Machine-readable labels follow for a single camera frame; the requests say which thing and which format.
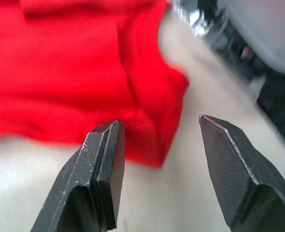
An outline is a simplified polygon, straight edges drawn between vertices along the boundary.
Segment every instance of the red shirt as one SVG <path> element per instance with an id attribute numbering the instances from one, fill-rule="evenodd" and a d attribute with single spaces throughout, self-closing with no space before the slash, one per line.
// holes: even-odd
<path id="1" fill-rule="evenodd" d="M 0 136 L 81 144 L 123 120 L 126 157 L 162 166 L 187 79 L 158 50 L 165 0 L 0 1 Z"/>

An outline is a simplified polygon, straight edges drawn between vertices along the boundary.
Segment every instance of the black object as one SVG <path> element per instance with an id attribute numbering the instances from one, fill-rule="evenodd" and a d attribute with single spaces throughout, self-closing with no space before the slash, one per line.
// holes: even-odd
<path id="1" fill-rule="evenodd" d="M 285 232 L 285 180 L 229 122 L 200 119 L 211 181 L 233 232 Z"/>
<path id="2" fill-rule="evenodd" d="M 124 175 L 125 129 L 91 131 L 64 165 L 32 232 L 101 232 L 116 228 Z"/>

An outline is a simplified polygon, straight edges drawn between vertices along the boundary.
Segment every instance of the white surface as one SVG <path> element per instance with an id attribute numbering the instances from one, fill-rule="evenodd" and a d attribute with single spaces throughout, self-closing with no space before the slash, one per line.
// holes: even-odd
<path id="1" fill-rule="evenodd" d="M 160 28 L 163 55 L 189 76 L 191 85 L 163 169 L 126 163 L 118 232 L 229 231 L 208 172 L 200 114 L 242 128 L 285 178 L 285 145 L 217 58 L 190 38 L 187 28 L 170 16 Z M 21 139 L 0 140 L 0 232 L 31 229 L 59 170 L 74 150 Z"/>
<path id="2" fill-rule="evenodd" d="M 285 73 L 285 0 L 228 0 L 228 12 L 258 56 Z"/>

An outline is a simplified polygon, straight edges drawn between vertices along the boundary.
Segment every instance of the red fabric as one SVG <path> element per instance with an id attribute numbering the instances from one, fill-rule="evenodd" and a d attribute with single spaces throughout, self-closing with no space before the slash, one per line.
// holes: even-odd
<path id="1" fill-rule="evenodd" d="M 124 120 L 126 157 L 162 166 L 187 79 L 157 45 L 162 0 L 0 1 L 0 136 L 81 144 Z"/>

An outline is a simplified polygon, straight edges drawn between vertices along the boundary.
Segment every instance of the gray plastic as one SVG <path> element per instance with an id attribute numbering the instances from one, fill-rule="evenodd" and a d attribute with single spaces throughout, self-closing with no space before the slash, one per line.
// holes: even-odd
<path id="1" fill-rule="evenodd" d="M 257 55 L 285 73 L 285 0 L 228 0 L 228 14 Z"/>

